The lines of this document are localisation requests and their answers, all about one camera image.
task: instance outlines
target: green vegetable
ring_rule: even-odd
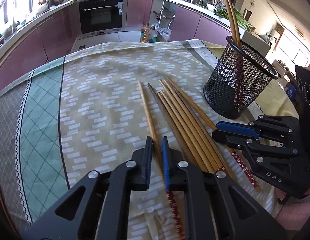
[[[217,15],[220,18],[228,19],[227,10],[225,7],[218,7],[217,9],[214,9],[215,15]],[[245,21],[240,12],[234,8],[237,24],[242,27],[243,29],[252,32],[252,24],[250,24],[248,21]]]

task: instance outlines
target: pink cloth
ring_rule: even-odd
[[[275,189],[276,196],[280,199],[285,197],[285,193]],[[294,203],[284,205],[276,217],[286,230],[300,230],[310,217],[310,195],[303,199],[295,199]]]

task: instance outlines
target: mesh pencil holder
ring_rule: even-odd
[[[240,49],[231,36],[203,92],[218,114],[236,119],[257,98],[272,79],[274,67],[254,48],[242,43]]]

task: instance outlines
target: oven door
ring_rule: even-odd
[[[82,34],[122,28],[123,0],[89,0],[79,3]]]

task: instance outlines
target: patterned tablecloth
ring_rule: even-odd
[[[89,171],[111,171],[145,145],[149,133],[138,80],[160,90],[159,79],[170,77],[214,123],[227,121],[208,106],[202,92],[222,51],[199,40],[104,43],[47,63],[1,91],[0,183],[16,229],[25,230]],[[270,105],[267,88],[236,121],[247,123],[265,111],[275,115],[283,109],[296,115],[275,85],[269,86],[279,100]],[[158,135],[180,149],[147,93]],[[238,183],[276,216],[281,207],[274,187],[256,179],[261,187],[256,192],[229,152],[218,147]],[[183,217],[183,194],[175,198]],[[129,217],[128,239],[178,238],[155,159],[149,190],[131,193]]]

